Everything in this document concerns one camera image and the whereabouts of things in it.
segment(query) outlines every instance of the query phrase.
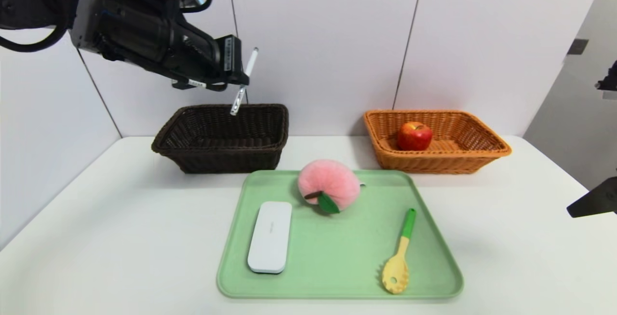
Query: wicker basket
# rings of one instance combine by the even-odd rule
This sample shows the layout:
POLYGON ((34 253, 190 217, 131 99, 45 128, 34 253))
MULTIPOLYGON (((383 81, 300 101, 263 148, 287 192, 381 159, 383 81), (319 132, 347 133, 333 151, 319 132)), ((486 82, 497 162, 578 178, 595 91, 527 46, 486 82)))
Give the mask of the wicker basket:
POLYGON ((364 123, 381 168, 408 173, 469 174, 512 150, 498 135, 469 113, 456 110, 372 110, 364 123), (419 121, 432 129, 432 142, 422 152, 397 146, 399 128, 419 121))
POLYGON ((250 173, 273 170, 287 142, 284 105, 196 105, 179 109, 152 143, 185 173, 250 173))

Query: table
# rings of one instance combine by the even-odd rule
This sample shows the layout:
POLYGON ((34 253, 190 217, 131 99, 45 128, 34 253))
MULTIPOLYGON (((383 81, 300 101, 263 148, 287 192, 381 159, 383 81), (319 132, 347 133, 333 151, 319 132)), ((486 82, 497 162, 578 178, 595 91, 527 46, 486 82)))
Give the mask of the table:
MULTIPOLYGON (((572 219, 584 187, 529 143, 472 175, 411 175, 463 275, 447 301, 234 300, 216 271, 245 174, 185 175, 117 141, 0 251, 2 315, 609 314, 617 217, 572 219)), ((278 169, 376 169, 368 137, 289 137, 278 169)))

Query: pink peach plush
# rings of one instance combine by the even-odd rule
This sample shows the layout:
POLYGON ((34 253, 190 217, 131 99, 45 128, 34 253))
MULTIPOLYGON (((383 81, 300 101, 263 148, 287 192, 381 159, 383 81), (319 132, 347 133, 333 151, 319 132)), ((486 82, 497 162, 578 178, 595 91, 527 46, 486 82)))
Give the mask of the pink peach plush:
POLYGON ((312 205, 318 204, 318 194, 330 196, 339 210, 345 210, 360 195, 360 181, 344 164, 332 159, 318 159, 300 171, 298 188, 312 205))

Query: orange wicker basket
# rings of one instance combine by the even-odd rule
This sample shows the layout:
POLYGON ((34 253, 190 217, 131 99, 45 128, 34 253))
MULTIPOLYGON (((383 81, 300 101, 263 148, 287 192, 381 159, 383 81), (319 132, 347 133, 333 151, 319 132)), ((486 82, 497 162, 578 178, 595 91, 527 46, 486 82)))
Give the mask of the orange wicker basket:
POLYGON ((509 155, 512 149, 474 115, 458 110, 372 110, 364 123, 381 168, 407 173, 469 174, 509 155), (399 128, 419 121, 432 129, 427 150, 397 146, 399 128))

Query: green handle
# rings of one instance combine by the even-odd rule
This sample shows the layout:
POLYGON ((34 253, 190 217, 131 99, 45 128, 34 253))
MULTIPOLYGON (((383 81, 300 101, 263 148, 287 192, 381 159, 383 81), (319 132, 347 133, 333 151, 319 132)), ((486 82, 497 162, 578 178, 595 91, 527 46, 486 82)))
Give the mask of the green handle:
POLYGON ((405 236, 409 239, 412 238, 412 230, 414 229, 414 223, 416 222, 416 210, 410 209, 405 217, 405 225, 403 226, 403 233, 401 236, 405 236))

